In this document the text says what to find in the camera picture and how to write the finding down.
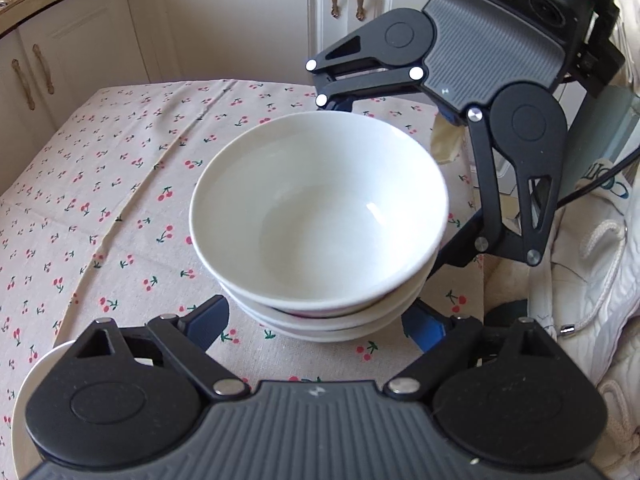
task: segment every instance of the bowl rim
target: bowl rim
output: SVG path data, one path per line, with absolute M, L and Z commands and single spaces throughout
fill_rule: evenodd
M 392 324 L 396 319 L 401 317 L 402 314 L 409 310 L 409 307 L 414 304 L 414 301 L 420 297 L 421 290 L 422 286 L 418 286 L 404 301 L 401 301 L 393 310 L 387 312 L 384 316 L 369 323 L 365 323 L 352 328 L 327 331 L 302 331 L 282 328 L 280 326 L 274 325 L 269 320 L 262 320 L 259 322 L 270 330 L 275 330 L 280 335 L 300 341 L 309 341 L 313 343 L 339 343 L 355 341 L 356 339 L 361 339 L 363 337 L 376 333 L 379 330 L 382 330 L 383 328 L 386 328 L 387 326 Z M 256 319 L 254 316 L 252 316 L 252 314 L 249 313 L 248 310 L 246 310 L 247 307 L 240 302 L 238 302 L 238 308 L 242 310 L 247 316 L 251 317 L 252 319 Z
M 220 286 L 224 291 L 223 293 L 228 294 L 236 303 L 241 303 L 246 309 L 246 312 L 253 312 L 256 317 L 268 320 L 278 330 L 284 328 L 300 332 L 334 332 L 336 330 L 346 330 L 348 328 L 356 328 L 364 324 L 372 323 L 386 316 L 389 312 L 394 311 L 398 307 L 398 304 L 403 303 L 404 300 L 411 295 L 415 287 L 419 286 L 420 290 L 422 290 L 424 282 L 431 272 L 431 269 L 433 269 L 435 261 L 436 254 L 406 282 L 364 309 L 352 312 L 351 314 L 329 318 L 296 317 L 293 314 L 288 314 L 287 312 L 263 304 L 255 304 L 257 301 L 252 300 L 250 300 L 252 304 L 247 304 L 249 298 L 239 297 L 236 291 L 228 290 L 226 285 L 221 284 Z
M 292 120 L 292 118 L 299 119 L 300 116 L 314 116 L 317 114 L 329 115 L 337 117 L 338 114 L 349 114 L 359 120 L 361 122 L 382 122 L 385 126 L 389 127 L 390 131 L 396 134 L 396 137 L 400 139 L 405 139 L 402 142 L 413 142 L 417 147 L 424 151 L 424 155 L 426 156 L 425 161 L 427 164 L 430 164 L 431 167 L 436 170 L 434 171 L 434 175 L 437 176 L 438 181 L 433 183 L 433 186 L 438 186 L 443 190 L 443 204 L 442 204 L 442 218 L 440 219 L 440 226 L 438 228 L 437 236 L 433 238 L 433 241 L 427 251 L 425 251 L 420 258 L 416 258 L 416 260 L 411 264 L 411 266 L 407 267 L 405 270 L 395 272 L 391 277 L 377 283 L 375 286 L 370 287 L 367 290 L 366 294 L 358 293 L 351 294 L 349 296 L 344 296 L 342 298 L 327 298 L 322 300 L 306 300 L 306 299 L 293 299 L 293 298 L 274 298 L 273 296 L 256 294 L 250 290 L 244 288 L 244 286 L 239 286 L 237 283 L 230 282 L 225 276 L 222 276 L 214 267 L 211 265 L 209 259 L 204 255 L 199 243 L 198 236 L 194 230 L 194 208 L 196 202 L 199 200 L 199 195 L 203 193 L 204 188 L 204 177 L 207 172 L 210 170 L 213 164 L 220 160 L 220 158 L 224 157 L 226 153 L 232 149 L 236 143 L 245 142 L 246 138 L 249 136 L 254 136 L 256 130 L 265 129 L 265 128 L 273 128 L 274 124 L 286 122 Z M 398 286 L 402 285 L 406 280 L 408 280 L 411 276 L 420 271 L 420 269 L 429 261 L 429 259 L 433 256 L 433 254 L 438 250 L 440 241 L 444 236 L 444 231 L 447 225 L 447 215 L 449 212 L 449 193 L 447 189 L 447 184 L 444 180 L 444 176 L 442 171 L 440 170 L 438 164 L 431 156 L 431 153 L 428 152 L 425 147 L 423 147 L 419 142 L 415 139 L 412 139 L 405 132 L 400 130 L 399 128 L 393 126 L 392 124 L 385 123 L 385 121 L 372 118 L 369 116 L 363 116 L 358 114 L 353 114 L 352 112 L 341 112 L 335 110 L 310 110 L 305 112 L 296 112 L 292 114 L 287 114 L 282 117 L 278 117 L 267 123 L 256 124 L 255 126 L 249 128 L 244 133 L 237 136 L 231 142 L 229 142 L 226 146 L 224 146 L 206 165 L 205 169 L 200 174 L 198 181 L 196 183 L 195 188 L 193 189 L 193 193 L 191 194 L 191 201 L 189 204 L 189 231 L 191 235 L 191 242 L 193 245 L 198 258 L 201 263 L 205 266 L 205 268 L 221 283 L 224 283 L 226 286 L 230 286 L 232 289 L 240 292 L 246 298 L 257 301 L 258 303 L 272 306 L 274 308 L 284 308 L 288 310 L 298 310 L 300 312 L 317 312 L 321 310 L 329 310 L 333 308 L 341 308 L 356 305 L 359 303 L 365 303 L 370 300 L 374 300 L 380 296 L 384 296 L 390 291 L 398 288 Z

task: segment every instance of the stacked bowls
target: stacked bowls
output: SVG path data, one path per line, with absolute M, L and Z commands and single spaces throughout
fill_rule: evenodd
M 413 303 L 447 213 L 442 174 L 418 142 L 383 121 L 317 111 L 260 124 L 222 149 L 193 192 L 190 229 L 249 316 L 336 342 Z

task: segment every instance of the white drawstring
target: white drawstring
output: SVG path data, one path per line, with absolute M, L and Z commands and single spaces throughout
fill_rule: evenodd
M 603 381 L 600 383 L 598 391 L 602 397 L 605 394 L 611 394 L 620 412 L 620 420 L 616 420 L 612 416 L 611 410 L 609 410 L 607 419 L 606 432 L 613 440 L 617 452 L 621 455 L 613 464 L 609 464 L 604 468 L 604 472 L 607 473 L 640 457 L 640 428 L 633 427 L 625 395 L 616 381 Z
M 607 271 L 607 275 L 605 276 L 604 283 L 602 285 L 602 292 L 598 297 L 598 301 L 596 301 L 589 313 L 584 316 L 578 323 L 574 325 L 563 325 L 562 327 L 560 327 L 559 333 L 562 336 L 575 335 L 584 327 L 586 327 L 589 323 L 591 323 L 591 321 L 595 319 L 602 305 L 605 304 L 605 302 L 609 299 L 611 287 L 613 286 L 613 281 L 615 280 L 616 274 L 618 273 L 618 267 L 620 266 L 622 254 L 625 250 L 626 225 L 624 223 L 616 222 L 615 220 L 605 220 L 604 222 L 601 222 L 591 232 L 591 234 L 583 238 L 580 244 L 580 257 L 583 259 L 587 259 L 593 252 L 594 248 L 596 248 L 596 246 L 598 245 L 598 242 L 608 232 L 613 232 L 616 235 L 619 243 L 616 253 L 613 256 L 613 260 L 611 262 L 609 270 Z

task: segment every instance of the cherry pattern tablecloth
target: cherry pattern tablecloth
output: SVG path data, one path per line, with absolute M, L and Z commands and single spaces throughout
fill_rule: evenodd
M 64 124 L 0 198 L 0 480 L 15 477 L 10 430 L 20 384 L 53 345 L 96 317 L 121 326 L 186 314 L 221 293 L 191 246 L 188 208 L 206 164 L 256 124 L 316 108 L 314 90 L 219 80 L 108 88 Z M 436 109 L 395 98 L 354 113 L 430 145 Z M 446 239 L 475 211 L 465 150 L 442 166 Z M 444 314 L 482 316 L 482 260 L 444 267 L 422 298 Z M 296 341 L 231 302 L 209 354 L 251 385 L 260 378 L 385 381 L 420 355 L 398 319 L 341 344 Z

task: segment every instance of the cord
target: cord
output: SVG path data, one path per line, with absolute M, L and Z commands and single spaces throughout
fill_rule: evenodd
M 618 173 L 620 173 L 620 171 L 631 166 L 636 160 L 638 160 L 638 158 L 640 158 L 640 146 L 638 146 L 635 150 L 629 153 L 629 155 L 623 158 L 619 163 L 617 163 L 609 171 L 606 171 L 595 180 L 592 180 L 586 186 L 581 187 L 580 189 L 574 191 L 573 193 L 569 193 L 564 198 L 561 198 L 558 201 L 558 209 L 573 202 L 574 200 L 578 200 L 579 198 L 585 196 L 586 194 L 589 194 L 591 191 L 593 191 L 597 187 L 602 186 L 602 184 L 604 184 L 610 178 L 616 176 Z

